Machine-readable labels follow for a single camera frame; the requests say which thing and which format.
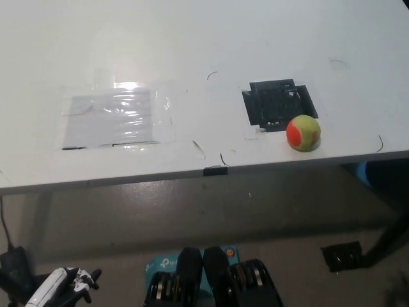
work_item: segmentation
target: blue packaging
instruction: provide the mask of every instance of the blue packaging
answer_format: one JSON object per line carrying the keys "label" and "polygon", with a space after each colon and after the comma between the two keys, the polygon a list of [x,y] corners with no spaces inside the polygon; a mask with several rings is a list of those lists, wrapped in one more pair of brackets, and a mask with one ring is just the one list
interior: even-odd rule
{"label": "blue packaging", "polygon": [[[226,253],[229,259],[230,265],[237,264],[239,262],[238,258],[238,251],[236,246],[222,246],[222,250]],[[178,263],[179,253],[174,254],[166,254],[162,256],[158,256],[150,261],[145,268],[146,271],[146,279],[145,279],[145,287],[148,290],[150,281],[152,276],[156,272],[174,272],[176,270],[176,264]],[[202,273],[202,282],[200,284],[200,294],[199,298],[209,298],[213,297],[212,290],[209,286],[209,282],[207,281],[205,270],[203,269]]]}

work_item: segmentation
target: black device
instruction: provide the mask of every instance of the black device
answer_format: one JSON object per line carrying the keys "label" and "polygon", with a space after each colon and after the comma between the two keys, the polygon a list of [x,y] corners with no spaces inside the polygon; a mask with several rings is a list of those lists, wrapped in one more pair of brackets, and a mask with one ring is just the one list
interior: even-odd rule
{"label": "black device", "polygon": [[278,291],[261,260],[229,265],[226,254],[217,246],[205,249],[203,263],[216,307],[282,307]]}
{"label": "black device", "polygon": [[184,248],[175,273],[156,272],[151,279],[144,306],[195,307],[199,296],[203,260],[197,248]]}
{"label": "black device", "polygon": [[254,259],[229,265],[226,254],[218,246],[205,249],[203,259],[198,249],[183,249],[175,273],[153,275],[144,307],[195,307],[202,267],[216,307],[282,307],[263,262]]}
{"label": "black device", "polygon": [[[25,293],[24,296],[29,296],[34,293],[35,281],[31,275],[26,252],[23,247],[11,248],[1,254],[0,265],[4,273]],[[9,295],[9,298],[12,302],[10,306],[16,306],[18,301],[17,297]]]}

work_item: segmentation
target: black object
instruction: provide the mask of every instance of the black object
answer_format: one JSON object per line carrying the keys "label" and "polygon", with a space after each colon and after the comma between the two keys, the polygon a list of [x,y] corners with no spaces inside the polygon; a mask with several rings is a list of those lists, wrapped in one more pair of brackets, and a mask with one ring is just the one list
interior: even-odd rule
{"label": "black object", "polygon": [[211,168],[204,168],[203,169],[203,176],[222,176],[228,174],[228,167],[227,166],[217,166]]}
{"label": "black object", "polygon": [[202,278],[203,259],[197,248],[184,248],[175,273],[156,272],[151,279],[144,306],[195,307]]}
{"label": "black object", "polygon": [[4,234],[6,235],[8,250],[11,250],[11,249],[14,248],[14,246],[13,246],[12,240],[10,238],[10,233],[8,232],[6,221],[4,220],[3,207],[4,207],[3,206],[3,195],[0,195],[0,219],[1,219],[1,223],[3,224]]}
{"label": "black object", "polygon": [[83,147],[64,147],[63,150],[79,150],[79,149],[86,149],[85,146]]}
{"label": "black object", "polygon": [[13,298],[10,306],[15,306],[15,302],[27,304],[34,292],[27,292],[16,282],[10,278],[2,269],[0,269],[0,288]]}
{"label": "black object", "polygon": [[362,265],[362,248],[357,241],[331,245],[321,250],[330,272],[353,270]]}
{"label": "black object", "polygon": [[229,260],[220,247],[214,246],[204,250],[203,267],[212,290],[219,285],[220,276],[229,265]]}
{"label": "black object", "polygon": [[3,272],[9,276],[27,295],[35,292],[35,283],[31,275],[26,252],[19,246],[0,255],[0,264]]}
{"label": "black object", "polygon": [[267,132],[286,130],[298,115],[318,118],[306,86],[296,86],[292,79],[250,83],[250,89],[242,92],[250,124]]}
{"label": "black object", "polygon": [[362,248],[357,241],[327,246],[322,248],[322,253],[330,272],[369,268],[387,256],[391,247],[408,228],[409,214],[404,214],[380,235],[365,255],[362,255]]}
{"label": "black object", "polygon": [[97,269],[95,271],[93,271],[90,275],[92,280],[94,281],[94,283],[92,285],[90,285],[90,287],[94,290],[98,290],[100,288],[100,286],[98,286],[98,283],[96,283],[96,281],[99,279],[99,277],[102,274],[102,270]]}
{"label": "black object", "polygon": [[205,249],[203,263],[216,307],[282,307],[277,289],[260,260],[229,265],[226,254],[217,246]]}

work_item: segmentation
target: black tape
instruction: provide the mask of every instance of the black tape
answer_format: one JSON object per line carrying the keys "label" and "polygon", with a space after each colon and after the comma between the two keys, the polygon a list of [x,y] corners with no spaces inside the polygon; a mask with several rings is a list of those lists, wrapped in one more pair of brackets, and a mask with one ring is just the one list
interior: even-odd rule
{"label": "black tape", "polygon": [[212,168],[204,168],[203,169],[203,176],[222,176],[228,174],[228,167],[227,166],[220,166],[220,167],[212,167]]}
{"label": "black tape", "polygon": [[307,87],[296,86],[292,79],[254,82],[250,89],[242,91],[250,124],[266,132],[285,131],[289,121],[301,114],[318,118]]}
{"label": "black tape", "polygon": [[86,149],[86,147],[64,147],[63,150],[80,150]]}

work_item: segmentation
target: white table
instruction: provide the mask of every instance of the white table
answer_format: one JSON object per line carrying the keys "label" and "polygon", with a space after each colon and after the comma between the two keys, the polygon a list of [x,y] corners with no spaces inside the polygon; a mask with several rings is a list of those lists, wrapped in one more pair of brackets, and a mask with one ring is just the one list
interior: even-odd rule
{"label": "white table", "polygon": [[[408,30],[402,0],[2,0],[0,191],[408,157]],[[174,141],[62,151],[58,93],[101,70],[173,81]],[[311,153],[249,125],[241,90],[279,79],[309,90]]]}

